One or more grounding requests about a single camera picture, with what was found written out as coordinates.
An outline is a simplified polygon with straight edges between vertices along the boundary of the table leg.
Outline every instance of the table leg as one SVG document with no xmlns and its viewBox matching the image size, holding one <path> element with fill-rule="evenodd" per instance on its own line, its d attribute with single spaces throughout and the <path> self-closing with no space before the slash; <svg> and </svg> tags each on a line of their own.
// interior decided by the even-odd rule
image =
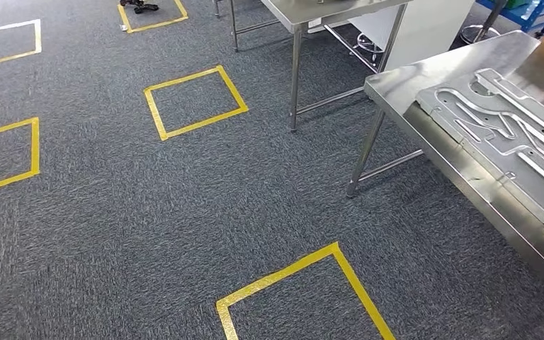
<svg viewBox="0 0 544 340">
<path fill-rule="evenodd" d="M 293 74 L 291 81 L 291 104 L 290 104 L 290 130 L 297 130 L 297 92 L 299 88 L 299 54 L 301 51 L 301 38 L 303 27 L 298 26 L 293 33 Z"/>
<path fill-rule="evenodd" d="M 370 155 L 370 151 L 372 150 L 374 141 L 376 141 L 378 131 L 380 130 L 380 126 L 383 124 L 384 118 L 385 113 L 383 111 L 380 111 L 377 115 L 374 116 L 374 120 L 372 121 L 372 130 L 370 130 L 370 133 L 368 133 L 368 136 L 366 136 L 366 139 L 364 140 L 360 157 L 358 158 L 355 169 L 353 169 L 353 173 L 351 174 L 351 180 L 349 181 L 349 185 L 347 186 L 347 197 L 349 198 L 355 196 L 356 187 L 358 186 L 358 182 L 360 181 L 360 176 L 362 174 L 362 171 L 364 170 L 364 166 L 366 165 L 366 161 L 368 160 L 368 155 Z"/>
<path fill-rule="evenodd" d="M 237 39 L 237 23 L 234 21 L 234 0 L 230 0 L 230 25 L 232 26 L 234 51 L 239 52 L 239 41 Z"/>
<path fill-rule="evenodd" d="M 491 26 L 495 23 L 497 20 L 497 17 L 502 12 L 502 9 L 506 6 L 508 3 L 508 0 L 495 0 L 495 5 L 493 5 L 493 9 L 491 10 L 491 13 L 487 17 L 487 20 L 482 24 L 482 28 L 479 30 L 479 33 L 475 37 L 475 39 L 472 41 L 472 43 L 476 43 L 479 40 L 482 40 Z"/>
<path fill-rule="evenodd" d="M 217 3 L 220 1 L 220 0 L 213 0 L 214 1 L 214 15 L 216 18 L 219 18 L 220 17 L 220 7 L 217 5 Z"/>
</svg>

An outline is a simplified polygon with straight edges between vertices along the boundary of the floor marking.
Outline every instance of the floor marking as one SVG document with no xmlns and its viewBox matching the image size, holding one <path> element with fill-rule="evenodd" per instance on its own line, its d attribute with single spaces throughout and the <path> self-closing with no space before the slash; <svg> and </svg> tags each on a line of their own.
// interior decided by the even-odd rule
<svg viewBox="0 0 544 340">
<path fill-rule="evenodd" d="M 218 300 L 216 302 L 216 309 L 218 314 L 220 315 L 220 321 L 222 321 L 222 328 L 224 329 L 224 333 L 226 334 L 226 339 L 239 340 L 239 337 L 237 336 L 237 331 L 234 329 L 234 324 L 232 323 L 232 318 L 230 317 L 229 307 L 231 305 L 237 303 L 240 300 L 243 300 L 244 298 L 247 298 L 248 296 L 256 292 L 259 292 L 260 290 L 286 278 L 287 276 L 291 276 L 294 273 L 297 273 L 298 271 L 309 266 L 310 264 L 318 262 L 330 255 L 334 257 L 336 262 L 341 267 L 341 270 L 347 277 L 347 280 L 351 284 L 353 290 L 356 292 L 358 298 L 360 298 L 360 301 L 364 305 L 364 308 L 368 312 L 368 315 L 370 315 L 372 322 L 374 322 L 374 325 L 380 332 L 382 338 L 384 340 L 395 340 L 393 333 L 385 323 L 383 317 L 378 312 L 378 309 L 370 299 L 370 296 L 368 296 L 366 289 L 364 289 L 364 287 L 362 286 L 362 283 L 360 282 L 360 280 L 356 276 L 356 273 L 353 271 L 353 268 L 343 255 L 343 252 L 340 250 L 338 242 L 329 244 L 328 246 L 318 251 L 315 251 L 310 255 L 307 255 L 306 257 L 303 257 L 302 259 L 289 265 L 288 267 L 264 276 L 263 278 L 260 278 L 252 284 L 247 285 L 237 290 L 236 292 L 228 295 L 227 297 Z"/>
<path fill-rule="evenodd" d="M 126 16 L 126 11 L 124 11 L 124 7 L 122 5 L 118 4 L 118 12 L 120 12 L 120 17 L 122 18 L 122 23 L 126 25 L 126 32 L 127 33 L 134 33 L 134 32 L 140 32 L 141 30 L 148 30 L 150 28 L 156 28 L 156 27 L 162 27 L 165 25 L 170 25 L 171 23 L 178 23 L 180 21 L 188 19 L 188 14 L 186 13 L 186 9 L 184 8 L 184 5 L 180 2 L 180 0 L 174 0 L 174 3 L 176 3 L 176 7 L 178 7 L 181 17 L 172 19 L 170 21 L 164 21 L 163 23 L 154 23 L 152 25 L 146 25 L 141 26 L 137 28 L 132 28 L 130 26 L 130 22 L 128 20 L 128 16 Z"/>
<path fill-rule="evenodd" d="M 40 42 L 40 19 L 35 19 L 31 21 L 24 21 L 23 23 L 12 23 L 9 25 L 1 26 L 0 30 L 6 30 L 9 28 L 16 28 L 26 25 L 34 25 L 34 50 L 30 52 L 20 53 L 18 55 L 11 55 L 9 57 L 0 58 L 0 62 L 6 62 L 9 60 L 14 60 L 22 57 L 27 57 L 28 55 L 35 55 L 43 51 L 43 47 Z"/>
<path fill-rule="evenodd" d="M 39 145 L 39 132 L 38 132 L 38 117 L 29 118 L 22 120 L 21 122 L 5 125 L 0 127 L 0 132 L 12 130 L 19 128 L 24 125 L 29 125 L 31 127 L 30 133 L 30 170 L 19 175 L 8 177 L 0 180 L 0 187 L 7 184 L 21 181 L 23 179 L 32 177 L 40 173 L 39 164 L 40 164 L 40 145 Z"/>
<path fill-rule="evenodd" d="M 211 118 L 202 120 L 200 122 L 196 122 L 196 123 L 187 125 L 185 127 L 181 127 L 177 130 L 167 132 L 166 128 L 164 127 L 164 123 L 162 122 L 162 117 L 159 115 L 159 110 L 157 110 L 157 106 L 155 105 L 155 100 L 153 99 L 152 91 L 155 91 L 157 89 L 162 89 L 164 87 L 172 86 L 175 84 L 180 84 L 185 81 L 197 79 L 199 77 L 204 77 L 204 76 L 207 76 L 208 74 L 213 74 L 213 73 L 220 74 L 220 76 L 222 77 L 222 80 L 226 84 L 226 87 L 230 90 L 232 97 L 237 102 L 239 107 L 229 112 L 222 113 L 220 115 L 215 115 Z M 151 115 L 153 116 L 153 121 L 155 122 L 155 127 L 157 128 L 157 133 L 159 133 L 159 138 L 161 138 L 161 140 L 167 140 L 170 137 L 181 135 L 185 132 L 201 128 L 203 126 L 215 123 L 219 120 L 226 119 L 228 117 L 232 117 L 233 115 L 238 115 L 239 113 L 247 112 L 249 110 L 249 108 L 247 107 L 247 104 L 245 104 L 245 102 L 243 101 L 243 98 L 239 94 L 239 91 L 237 90 L 237 88 L 234 86 L 234 84 L 228 77 L 228 74 L 226 73 L 222 65 L 217 65 L 213 69 L 206 69 L 205 71 L 189 74 L 188 76 L 183 76 L 182 78 L 172 79 L 170 81 L 165 81 L 157 85 L 149 86 L 144 90 L 144 92 L 145 92 L 144 96 L 147 99 L 147 104 L 149 105 L 149 109 L 151 110 Z"/>
</svg>

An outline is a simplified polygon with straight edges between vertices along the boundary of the gray carpet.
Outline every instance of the gray carpet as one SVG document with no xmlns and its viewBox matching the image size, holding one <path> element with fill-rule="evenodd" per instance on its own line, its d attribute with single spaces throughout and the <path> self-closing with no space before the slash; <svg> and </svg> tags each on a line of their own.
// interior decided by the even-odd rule
<svg viewBox="0 0 544 340">
<path fill-rule="evenodd" d="M 238 2 L 241 26 L 270 17 Z M 115 0 L 0 1 L 0 26 L 40 18 L 43 41 L 0 64 L 0 126 L 39 117 L 41 152 L 40 174 L 0 188 L 0 339 L 225 339 L 217 300 L 336 241 L 398 339 L 544 339 L 544 282 L 428 160 L 344 198 L 373 103 L 289 133 L 288 33 L 236 54 L 225 2 L 220 20 L 183 3 L 189 19 L 127 34 Z M 0 57 L 33 46 L 1 33 Z M 329 34 L 303 48 L 303 103 L 367 75 Z M 217 64 L 249 112 L 162 142 L 143 89 Z M 168 130 L 233 108 L 208 77 L 156 95 Z M 28 170 L 28 130 L 0 134 L 0 179 Z M 388 122 L 376 162 L 413 148 Z M 241 340 L 379 339 L 331 259 L 230 313 Z"/>
</svg>

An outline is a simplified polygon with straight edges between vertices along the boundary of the stainless steel table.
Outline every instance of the stainless steel table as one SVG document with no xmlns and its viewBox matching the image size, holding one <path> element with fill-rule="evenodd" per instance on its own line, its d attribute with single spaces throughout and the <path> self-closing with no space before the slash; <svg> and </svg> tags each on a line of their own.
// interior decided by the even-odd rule
<svg viewBox="0 0 544 340">
<path fill-rule="evenodd" d="M 258 28 L 266 27 L 274 23 L 282 23 L 285 28 L 293 34 L 293 73 L 290 100 L 290 129 L 295 131 L 297 115 L 308 112 L 320 106 L 326 105 L 341 98 L 356 94 L 363 90 L 363 87 L 352 89 L 330 98 L 326 98 L 317 103 L 310 104 L 303 108 L 298 108 L 298 83 L 299 83 L 299 58 L 301 51 L 301 40 L 304 31 L 308 28 L 324 27 L 336 39 L 350 50 L 362 63 L 364 63 L 373 73 L 382 71 L 386 65 L 387 58 L 391 53 L 397 30 L 402 21 L 403 13 L 407 2 L 411 0 L 325 0 L 323 4 L 318 0 L 261 0 L 261 2 L 274 14 L 277 20 L 265 23 L 259 23 L 246 28 L 237 29 L 234 17 L 234 0 L 230 0 L 230 14 L 232 23 L 232 37 L 234 41 L 234 50 L 239 51 L 237 36 Z M 337 32 L 329 25 L 345 21 L 350 18 L 362 16 L 367 13 L 374 13 L 381 9 L 391 6 L 400 6 L 389 37 L 385 53 L 379 63 L 378 68 L 370 61 L 364 58 L 360 52 L 348 44 Z"/>
<path fill-rule="evenodd" d="M 520 31 L 370 76 L 364 91 L 544 277 L 544 224 L 414 103 L 420 90 L 484 68 L 495 69 L 544 105 L 544 46 Z M 348 196 L 353 196 L 357 183 L 366 177 L 361 169 L 384 113 L 375 117 Z M 391 167 L 381 167 L 376 173 Z"/>
</svg>

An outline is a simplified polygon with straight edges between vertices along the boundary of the yellow tape square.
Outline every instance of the yellow tape square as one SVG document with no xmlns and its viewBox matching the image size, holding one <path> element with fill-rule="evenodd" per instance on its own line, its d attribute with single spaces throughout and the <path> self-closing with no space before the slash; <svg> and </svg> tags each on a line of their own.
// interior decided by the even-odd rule
<svg viewBox="0 0 544 340">
<path fill-rule="evenodd" d="M 232 318 L 230 317 L 229 307 L 231 305 L 331 255 L 341 267 L 341 270 L 347 277 L 347 281 L 349 281 L 351 287 L 356 292 L 358 298 L 362 302 L 364 308 L 366 309 L 366 312 L 368 312 L 368 315 L 370 315 L 372 322 L 374 322 L 374 325 L 380 332 L 382 338 L 384 340 L 395 340 L 393 333 L 391 332 L 391 330 L 385 323 L 385 320 L 383 320 L 383 317 L 378 312 L 378 309 L 368 296 L 368 293 L 362 286 L 362 283 L 356 276 L 353 268 L 343 255 L 343 252 L 340 250 L 338 242 L 329 244 L 328 246 L 318 251 L 315 251 L 310 255 L 307 255 L 306 257 L 300 259 L 299 261 L 291 264 L 290 266 L 285 267 L 270 275 L 264 276 L 263 278 L 260 278 L 252 284 L 247 285 L 237 290 L 236 292 L 228 295 L 227 297 L 218 300 L 216 302 L 216 309 L 220 316 L 220 321 L 222 321 L 222 328 L 224 328 L 226 339 L 239 340 L 237 331 L 234 329 L 234 324 L 232 323 Z"/>
<path fill-rule="evenodd" d="M 0 30 L 7 30 L 9 28 L 16 28 L 26 25 L 34 25 L 34 50 L 30 52 L 24 52 L 17 55 L 11 55 L 10 57 L 4 57 L 0 58 L 0 62 L 6 62 L 9 60 L 14 60 L 22 57 L 26 57 L 28 55 L 35 55 L 37 53 L 40 53 L 43 50 L 43 47 L 40 43 L 40 19 L 35 19 L 31 21 L 25 21 L 23 23 L 12 23 L 9 25 L 1 26 Z"/>
<path fill-rule="evenodd" d="M 197 79 L 199 77 L 204 77 L 212 73 L 220 74 L 220 76 L 222 77 L 222 80 L 226 84 L 226 87 L 230 90 L 232 97 L 237 102 L 239 107 L 229 112 L 213 116 L 211 118 L 187 125 L 185 127 L 181 127 L 174 131 L 170 131 L 170 132 L 166 131 L 166 128 L 164 127 L 164 123 L 162 122 L 162 117 L 159 115 L 159 111 L 157 110 L 157 106 L 155 105 L 155 100 L 153 99 L 152 92 L 157 89 L 162 89 L 164 87 L 180 84 L 185 81 Z M 173 79 L 170 81 L 165 81 L 164 83 L 149 86 L 144 90 L 144 92 L 145 92 L 144 96 L 147 99 L 147 104 L 149 105 L 149 109 L 151 110 L 151 115 L 153 116 L 153 121 L 155 122 L 155 127 L 157 128 L 157 132 L 159 133 L 159 138 L 161 138 L 161 140 L 167 140 L 170 137 L 181 135 L 185 132 L 189 132 L 191 130 L 201 128 L 203 126 L 209 125 L 211 123 L 215 123 L 219 120 L 226 119 L 228 117 L 232 117 L 233 115 L 238 115 L 239 113 L 247 112 L 249 110 L 249 108 L 247 107 L 247 104 L 245 104 L 245 102 L 243 101 L 243 98 L 239 94 L 239 91 L 237 90 L 237 88 L 234 86 L 234 84 L 228 77 L 228 74 L 226 73 L 222 65 L 217 65 L 216 67 L 212 69 L 207 69 L 205 71 L 201 71 L 195 74 L 189 74 L 188 76 L 183 76 L 182 78 Z"/>
<path fill-rule="evenodd" d="M 31 128 L 30 133 L 30 170 L 19 175 L 11 176 L 5 179 L 0 180 L 0 187 L 5 186 L 7 184 L 21 181 L 23 179 L 32 177 L 36 174 L 40 173 L 39 170 L 39 153 L 40 153 L 40 147 L 39 147 L 39 132 L 38 132 L 38 117 L 29 118 L 26 120 L 22 120 L 21 122 L 5 125 L 0 127 L 0 132 L 12 130 L 15 128 L 19 128 L 24 125 L 29 125 Z"/>
<path fill-rule="evenodd" d="M 141 30 L 149 30 L 150 28 L 156 28 L 156 27 L 162 27 L 165 25 L 170 25 L 172 23 L 178 23 L 180 21 L 188 19 L 188 14 L 186 13 L 186 9 L 184 8 L 184 5 L 180 2 L 180 0 L 174 0 L 174 3 L 176 4 L 176 7 L 178 7 L 181 17 L 164 21 L 162 23 L 154 23 L 151 25 L 141 26 L 137 28 L 132 28 L 130 26 L 130 22 L 128 20 L 128 17 L 126 16 L 126 11 L 124 11 L 124 7 L 122 5 L 118 4 L 118 12 L 120 12 L 120 17 L 122 18 L 122 22 L 126 26 L 126 32 L 127 33 L 134 33 L 134 32 L 140 32 Z"/>
</svg>

